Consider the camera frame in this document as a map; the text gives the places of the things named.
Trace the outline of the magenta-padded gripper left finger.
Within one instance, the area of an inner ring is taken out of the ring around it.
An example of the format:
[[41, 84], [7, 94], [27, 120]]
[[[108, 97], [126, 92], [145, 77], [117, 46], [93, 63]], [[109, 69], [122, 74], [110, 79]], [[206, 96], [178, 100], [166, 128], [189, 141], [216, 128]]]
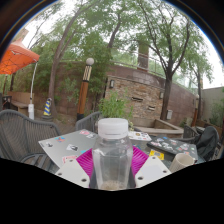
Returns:
[[93, 166], [92, 150], [87, 150], [77, 159], [68, 159], [55, 175], [78, 186], [96, 189], [97, 183]]

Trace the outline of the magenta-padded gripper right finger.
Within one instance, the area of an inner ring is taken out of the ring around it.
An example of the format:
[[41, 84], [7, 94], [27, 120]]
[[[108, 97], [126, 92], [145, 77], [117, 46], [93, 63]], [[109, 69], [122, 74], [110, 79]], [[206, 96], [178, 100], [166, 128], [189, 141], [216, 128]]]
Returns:
[[171, 174], [157, 156], [148, 156], [137, 147], [133, 147], [131, 169], [137, 188], [146, 186]]

